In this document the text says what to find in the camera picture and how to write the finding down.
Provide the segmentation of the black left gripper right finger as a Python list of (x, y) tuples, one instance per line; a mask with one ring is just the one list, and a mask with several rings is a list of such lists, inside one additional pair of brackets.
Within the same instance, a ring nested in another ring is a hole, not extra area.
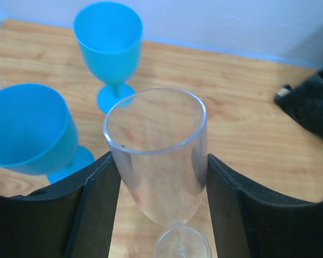
[(323, 257), (323, 202), (271, 190), (208, 156), (218, 257)]

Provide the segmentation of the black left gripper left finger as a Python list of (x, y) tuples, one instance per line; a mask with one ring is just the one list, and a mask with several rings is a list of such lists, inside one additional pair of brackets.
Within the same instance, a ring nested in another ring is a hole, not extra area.
[(0, 196), (0, 257), (108, 257), (120, 184), (107, 153), (27, 196)]

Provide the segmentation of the blue wine glass front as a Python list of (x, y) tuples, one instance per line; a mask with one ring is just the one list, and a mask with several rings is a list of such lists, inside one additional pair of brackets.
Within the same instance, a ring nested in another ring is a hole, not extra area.
[(0, 90), (0, 167), (47, 176), (53, 184), (94, 162), (79, 145), (65, 99), (53, 88), (22, 83)]

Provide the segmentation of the blue wine glass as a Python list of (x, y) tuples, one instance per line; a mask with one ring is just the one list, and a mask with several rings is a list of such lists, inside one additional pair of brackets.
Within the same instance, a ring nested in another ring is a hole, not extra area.
[(65, 99), (53, 88), (22, 83), (0, 90), (0, 167), (47, 176), (53, 184), (94, 162), (79, 145)]
[(97, 94), (97, 105), (107, 113), (117, 102), (135, 93), (126, 81), (139, 64), (142, 20), (124, 4), (96, 2), (78, 12), (73, 31), (87, 68), (104, 83)]

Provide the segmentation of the clear wine glass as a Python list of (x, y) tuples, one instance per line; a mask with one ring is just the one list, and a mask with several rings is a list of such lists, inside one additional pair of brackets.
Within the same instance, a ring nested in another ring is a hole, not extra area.
[(122, 181), (140, 210), (165, 228), (154, 257), (211, 257), (208, 241), (187, 223), (207, 178), (207, 111), (196, 95), (154, 88), (107, 113), (103, 133)]

